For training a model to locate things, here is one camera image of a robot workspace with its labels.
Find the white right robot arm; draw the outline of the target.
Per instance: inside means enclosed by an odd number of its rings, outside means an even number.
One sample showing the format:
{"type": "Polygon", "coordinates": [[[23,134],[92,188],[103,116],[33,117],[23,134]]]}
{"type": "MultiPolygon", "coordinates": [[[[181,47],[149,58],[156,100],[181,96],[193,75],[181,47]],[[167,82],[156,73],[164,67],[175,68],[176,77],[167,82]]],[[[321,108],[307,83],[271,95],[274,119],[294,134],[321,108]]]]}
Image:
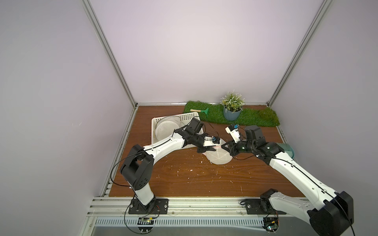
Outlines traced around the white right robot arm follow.
{"type": "Polygon", "coordinates": [[[275,142],[267,142],[262,130],[256,125],[247,126],[242,139],[238,125],[230,125],[226,132],[232,140],[223,144],[222,148],[230,155],[251,153],[281,173],[304,196],[307,201],[284,195],[270,189],[260,199],[266,211],[282,211],[310,224],[320,236],[340,236],[347,229],[353,228],[354,204],[348,193],[337,192],[319,181],[298,163],[296,163],[275,142]]]}

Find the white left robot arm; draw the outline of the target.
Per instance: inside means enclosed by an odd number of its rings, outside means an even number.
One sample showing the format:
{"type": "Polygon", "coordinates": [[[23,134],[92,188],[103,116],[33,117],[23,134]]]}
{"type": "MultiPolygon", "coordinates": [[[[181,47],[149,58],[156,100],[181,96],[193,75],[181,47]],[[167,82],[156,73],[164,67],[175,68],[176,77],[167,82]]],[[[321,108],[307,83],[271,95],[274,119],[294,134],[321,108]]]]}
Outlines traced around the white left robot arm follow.
{"type": "Polygon", "coordinates": [[[215,146],[220,143],[220,138],[209,136],[207,133],[200,134],[203,126],[203,122],[193,118],[187,125],[175,129],[171,135],[155,144],[132,147],[121,166],[120,173],[130,184],[138,204],[145,211],[150,211],[156,201],[149,181],[153,167],[159,160],[188,145],[196,146],[198,153],[216,150],[215,146]]]}

